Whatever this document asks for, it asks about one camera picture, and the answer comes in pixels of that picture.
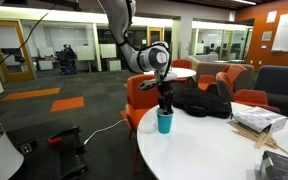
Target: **cable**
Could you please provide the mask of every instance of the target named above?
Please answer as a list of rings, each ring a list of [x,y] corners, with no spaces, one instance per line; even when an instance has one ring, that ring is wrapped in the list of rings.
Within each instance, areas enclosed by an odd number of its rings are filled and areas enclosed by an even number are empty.
[[[94,136],[94,134],[98,133],[98,132],[101,132],[101,131],[105,131],[105,130],[108,130],[108,129],[111,129],[113,127],[115,127],[116,125],[118,125],[119,123],[123,122],[123,121],[127,121],[126,119],[122,119],[122,120],[119,120],[117,123],[115,123],[114,125],[112,126],[109,126],[109,127],[106,127],[106,128],[103,128],[103,129],[99,129],[99,130],[96,130],[95,132],[93,132],[93,134],[87,138],[85,141],[84,141],[84,146],[87,144],[87,142]]]
[[[28,37],[27,37],[26,40],[24,41],[24,43],[23,43],[20,47],[18,47],[17,49],[15,49],[13,52],[11,52],[9,55],[7,55],[4,59],[2,59],[2,60],[0,61],[0,65],[1,65],[8,57],[10,57],[10,56],[12,56],[13,54],[15,54],[17,51],[19,51],[19,50],[27,43],[27,41],[30,39],[30,37],[31,37],[31,35],[32,35],[33,30],[35,29],[35,27],[45,18],[45,16],[48,15],[48,13],[50,13],[50,12],[55,8],[55,6],[56,6],[56,4],[54,4],[54,5],[51,7],[51,9],[50,9],[46,14],[44,14],[44,16],[41,17],[41,19],[39,19],[39,20],[35,23],[35,25],[34,25],[33,28],[31,29]]]

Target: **ceiling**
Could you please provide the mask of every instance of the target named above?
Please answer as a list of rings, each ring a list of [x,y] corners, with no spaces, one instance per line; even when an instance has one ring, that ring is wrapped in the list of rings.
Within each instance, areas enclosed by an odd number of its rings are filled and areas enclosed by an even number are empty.
[[[251,5],[251,4],[245,4],[245,3],[236,2],[232,0],[168,0],[168,1],[202,5],[202,6],[229,9],[229,10],[240,10],[240,9],[247,8],[247,7],[254,7],[254,5]],[[278,0],[247,0],[247,1],[254,2],[256,3],[255,6],[258,6],[261,4],[270,3],[270,2],[274,2]]]

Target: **office room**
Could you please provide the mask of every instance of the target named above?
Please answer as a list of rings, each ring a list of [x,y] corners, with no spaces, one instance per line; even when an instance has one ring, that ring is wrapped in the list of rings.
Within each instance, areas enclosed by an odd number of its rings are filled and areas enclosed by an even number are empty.
[[[0,158],[0,179],[256,179],[263,173],[260,166],[264,151],[288,158],[288,89],[285,88],[288,87],[288,49],[283,51],[276,44],[279,43],[276,34],[281,30],[279,22],[288,18],[288,1],[250,0],[248,2],[257,3],[251,5],[234,1],[137,0],[136,5],[133,4],[136,13],[129,28],[132,32],[128,32],[129,41],[134,45],[130,47],[135,51],[160,40],[167,42],[170,49],[165,50],[161,44],[156,46],[173,62],[190,62],[188,69],[172,66],[177,77],[187,78],[185,83],[176,82],[174,77],[168,81],[172,82],[171,86],[161,83],[172,87],[172,91],[166,91],[174,95],[174,100],[186,90],[201,92],[202,76],[213,75],[216,79],[218,73],[225,73],[224,68],[242,67],[240,79],[234,84],[239,84],[236,89],[264,92],[267,104],[263,107],[277,108],[278,112],[274,113],[287,119],[284,129],[267,136],[276,140],[276,149],[266,142],[254,148],[256,141],[232,132],[235,127],[228,123],[230,118],[190,116],[173,106],[171,129],[163,134],[158,129],[155,111],[158,98],[148,96],[152,90],[138,90],[138,85],[133,88],[135,82],[131,82],[137,76],[155,78],[150,75],[153,69],[145,73],[148,75],[143,75],[143,70],[139,69],[132,73],[130,70],[136,69],[132,64],[136,59],[129,60],[125,49],[119,50],[113,37],[116,29],[109,31],[111,22],[107,21],[102,7],[110,8],[118,1],[102,6],[98,1],[68,1],[68,4],[56,6],[52,1],[42,1],[0,4],[0,21],[6,21],[0,27],[11,27],[12,35],[18,36],[16,42],[6,41],[5,46],[0,47],[0,61],[5,59],[10,63],[0,65],[0,150],[5,149],[0,157],[7,157],[5,161]],[[10,7],[32,8],[26,9],[32,16],[16,16],[16,13],[24,14],[20,10],[11,10],[16,11],[15,14],[1,11]],[[73,7],[75,10],[79,7],[82,12],[74,11]],[[49,13],[32,30],[51,8],[62,16],[54,17]],[[124,2],[121,8],[126,11],[113,10],[118,14],[116,17],[121,12],[128,17]],[[159,25],[150,25],[153,21]],[[198,22],[241,25],[243,30],[207,29]],[[269,32],[269,37],[263,39],[264,32]],[[26,45],[18,48],[30,33]],[[11,40],[6,34],[9,33],[0,31],[2,39]],[[76,74],[64,72],[60,75],[62,70],[55,68],[56,62],[52,62],[52,56],[58,56],[56,52],[61,52],[64,44],[70,44],[77,56],[76,67],[80,69]],[[206,46],[212,51],[206,53]],[[17,58],[15,52],[20,52],[24,60]],[[12,53],[14,59],[7,57]],[[206,62],[191,57],[208,54],[217,57]],[[44,59],[41,62],[52,62],[42,67],[51,68],[45,72],[55,69],[54,76],[39,77],[41,58]],[[216,98],[223,98],[219,94],[220,87],[216,87]],[[141,110],[135,126],[129,109],[133,91],[138,94],[132,98],[142,96],[141,103],[153,102],[151,107]],[[229,101],[233,114],[251,108],[251,105]],[[216,168],[219,173],[212,173]]]

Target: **floor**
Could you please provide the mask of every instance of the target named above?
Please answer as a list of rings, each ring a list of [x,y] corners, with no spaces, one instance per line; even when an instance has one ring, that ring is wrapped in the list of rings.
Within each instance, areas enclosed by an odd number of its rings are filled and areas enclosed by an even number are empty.
[[[126,104],[126,88],[123,84],[132,75],[128,71],[116,71],[7,83],[4,87],[8,93],[47,88],[61,90],[56,95],[0,102],[0,121],[11,138],[17,141],[39,136],[36,138],[44,138],[42,141],[46,142],[48,136],[59,132],[65,125],[67,128],[79,126],[82,130],[80,138],[84,141],[94,131],[122,119],[120,111]],[[55,100],[78,96],[84,97],[83,108],[50,112]],[[132,175],[137,142],[134,135],[132,139],[127,138],[129,130],[123,122],[93,136],[86,145],[85,159],[91,171],[85,179],[154,179],[143,161],[138,166],[138,173]]]

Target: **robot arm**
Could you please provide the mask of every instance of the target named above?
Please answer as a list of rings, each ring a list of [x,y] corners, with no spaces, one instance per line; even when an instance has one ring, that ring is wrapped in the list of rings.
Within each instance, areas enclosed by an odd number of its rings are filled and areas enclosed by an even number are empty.
[[[98,0],[105,11],[109,28],[117,46],[122,51],[131,72],[147,72],[154,70],[156,81],[176,78],[169,70],[170,54],[166,42],[155,42],[146,49],[137,49],[127,40],[127,30],[132,24],[135,13],[135,0]]]

